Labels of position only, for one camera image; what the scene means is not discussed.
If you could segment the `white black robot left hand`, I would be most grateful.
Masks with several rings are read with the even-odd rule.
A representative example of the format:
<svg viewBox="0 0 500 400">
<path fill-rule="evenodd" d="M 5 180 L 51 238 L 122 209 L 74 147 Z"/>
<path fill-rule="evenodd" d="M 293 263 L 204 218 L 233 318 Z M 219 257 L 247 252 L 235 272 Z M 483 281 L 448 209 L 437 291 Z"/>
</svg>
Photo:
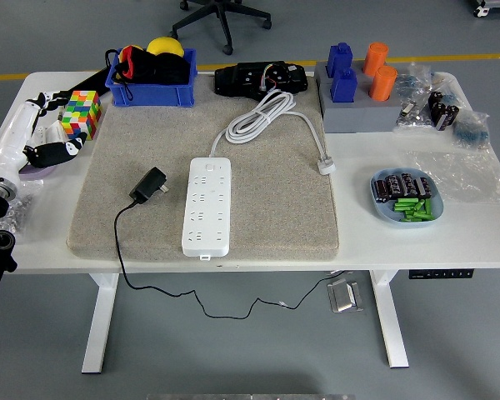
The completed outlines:
<svg viewBox="0 0 500 400">
<path fill-rule="evenodd" d="M 35 168 L 47 168 L 76 157 L 87 140 L 86 132 L 66 142 L 48 142 L 36 147 L 28 144 L 37 120 L 67 104 L 71 96 L 70 91 L 41 92 L 19 106 L 0 136 L 0 180 L 16 182 L 19 171 L 28 163 Z"/>
</svg>

